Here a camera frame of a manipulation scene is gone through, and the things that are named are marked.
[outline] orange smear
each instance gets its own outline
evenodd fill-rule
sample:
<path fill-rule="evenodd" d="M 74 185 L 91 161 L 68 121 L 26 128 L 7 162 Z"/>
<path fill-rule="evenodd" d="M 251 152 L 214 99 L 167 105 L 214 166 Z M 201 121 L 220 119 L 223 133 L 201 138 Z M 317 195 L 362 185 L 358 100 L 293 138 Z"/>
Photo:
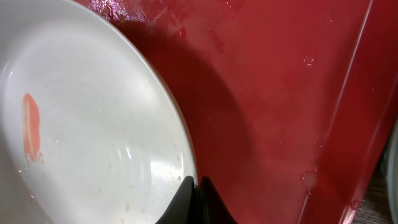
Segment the orange smear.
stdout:
<path fill-rule="evenodd" d="M 38 156 L 40 150 L 39 125 L 39 108 L 33 97 L 29 93 L 26 93 L 22 100 L 22 130 L 27 163 L 29 163 L 29 157 L 33 161 L 40 159 Z"/>

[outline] red stain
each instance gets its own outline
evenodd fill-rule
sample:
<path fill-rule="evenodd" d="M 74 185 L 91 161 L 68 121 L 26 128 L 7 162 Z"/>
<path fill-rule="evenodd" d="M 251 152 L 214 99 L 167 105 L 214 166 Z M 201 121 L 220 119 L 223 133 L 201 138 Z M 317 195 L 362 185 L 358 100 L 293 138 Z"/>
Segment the red stain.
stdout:
<path fill-rule="evenodd" d="M 22 100 L 22 130 L 24 135 L 24 152 L 26 160 L 29 158 L 33 161 L 40 159 L 43 155 L 40 150 L 40 116 L 39 108 L 33 97 L 26 93 Z"/>

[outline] white plate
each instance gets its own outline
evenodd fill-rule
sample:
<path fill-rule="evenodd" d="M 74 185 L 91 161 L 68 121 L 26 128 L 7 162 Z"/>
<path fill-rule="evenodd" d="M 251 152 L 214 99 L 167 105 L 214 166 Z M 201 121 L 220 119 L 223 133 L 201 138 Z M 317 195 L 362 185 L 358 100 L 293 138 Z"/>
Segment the white plate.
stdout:
<path fill-rule="evenodd" d="M 0 0 L 0 21 L 0 223 L 155 223 L 196 173 L 148 63 L 75 2 Z"/>

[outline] ceramic dish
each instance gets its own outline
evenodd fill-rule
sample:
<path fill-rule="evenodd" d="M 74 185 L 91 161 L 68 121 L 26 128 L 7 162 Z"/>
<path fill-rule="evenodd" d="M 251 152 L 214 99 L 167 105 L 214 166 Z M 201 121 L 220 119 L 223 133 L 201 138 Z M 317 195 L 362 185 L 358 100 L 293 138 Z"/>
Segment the ceramic dish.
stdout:
<path fill-rule="evenodd" d="M 0 0 L 0 223 L 155 223 L 190 141 L 153 69 L 72 1 Z"/>

